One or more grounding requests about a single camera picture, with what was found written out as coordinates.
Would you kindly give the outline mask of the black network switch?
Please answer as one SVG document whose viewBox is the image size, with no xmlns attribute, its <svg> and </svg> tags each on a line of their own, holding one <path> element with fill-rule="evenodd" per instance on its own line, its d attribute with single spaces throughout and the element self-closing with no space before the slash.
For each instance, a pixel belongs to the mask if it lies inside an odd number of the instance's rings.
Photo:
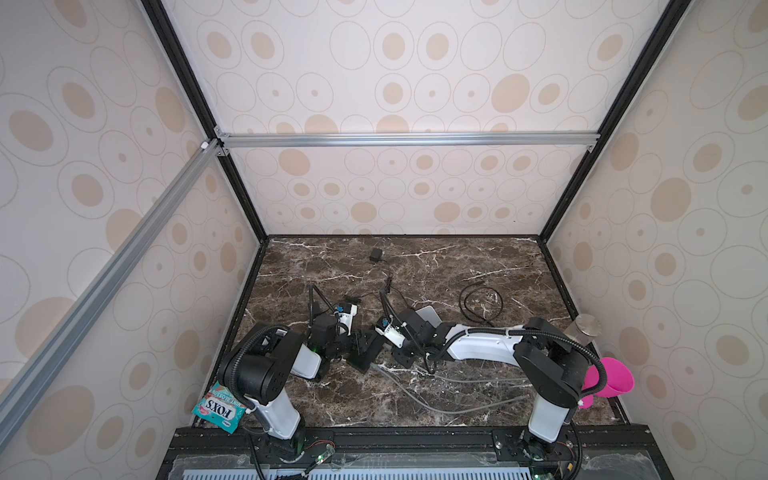
<svg viewBox="0 0 768 480">
<path fill-rule="evenodd" d="M 379 355 L 385 338 L 375 330 L 360 330 L 352 334 L 347 363 L 361 373 L 366 373 Z"/>
</svg>

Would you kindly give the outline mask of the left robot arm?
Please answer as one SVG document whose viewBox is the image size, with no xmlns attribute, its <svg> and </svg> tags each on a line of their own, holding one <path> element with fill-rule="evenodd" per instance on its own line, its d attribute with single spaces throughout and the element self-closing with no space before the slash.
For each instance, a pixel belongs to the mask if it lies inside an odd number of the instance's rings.
<svg viewBox="0 0 768 480">
<path fill-rule="evenodd" d="M 318 381 L 341 360 L 365 373 L 378 355 L 377 334 L 353 327 L 361 303 L 360 296 L 332 303 L 312 284 L 305 333 L 257 323 L 220 361 L 216 381 L 256 416 L 270 452 L 299 459 L 305 451 L 305 421 L 285 390 L 291 376 Z"/>
</svg>

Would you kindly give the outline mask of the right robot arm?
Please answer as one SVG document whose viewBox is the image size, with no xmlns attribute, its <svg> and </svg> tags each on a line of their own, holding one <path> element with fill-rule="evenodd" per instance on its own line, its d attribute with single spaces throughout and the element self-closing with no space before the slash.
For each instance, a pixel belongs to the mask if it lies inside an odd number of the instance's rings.
<svg viewBox="0 0 768 480">
<path fill-rule="evenodd" d="M 430 322 L 425 316 L 433 313 L 424 308 L 411 311 L 407 320 L 385 316 L 375 331 L 405 367 L 420 358 L 427 368 L 464 360 L 519 368 L 536 392 L 523 435 L 530 445 L 555 443 L 583 400 L 607 386 L 607 368 L 600 358 L 543 318 L 532 317 L 515 327 L 479 327 Z"/>
</svg>

